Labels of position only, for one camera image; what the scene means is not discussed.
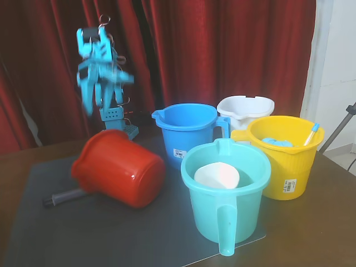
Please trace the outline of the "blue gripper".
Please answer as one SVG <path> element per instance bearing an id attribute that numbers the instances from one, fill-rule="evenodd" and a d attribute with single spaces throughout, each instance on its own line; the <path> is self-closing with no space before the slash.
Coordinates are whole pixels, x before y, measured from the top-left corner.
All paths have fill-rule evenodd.
<path id="1" fill-rule="evenodd" d="M 99 108 L 103 107 L 102 85 L 98 82 L 100 80 L 111 82 L 106 72 L 110 66 L 111 63 L 104 60 L 84 60 L 78 65 L 77 84 L 81 85 L 82 103 L 87 115 L 93 113 L 93 83 L 95 83 L 95 103 Z"/>

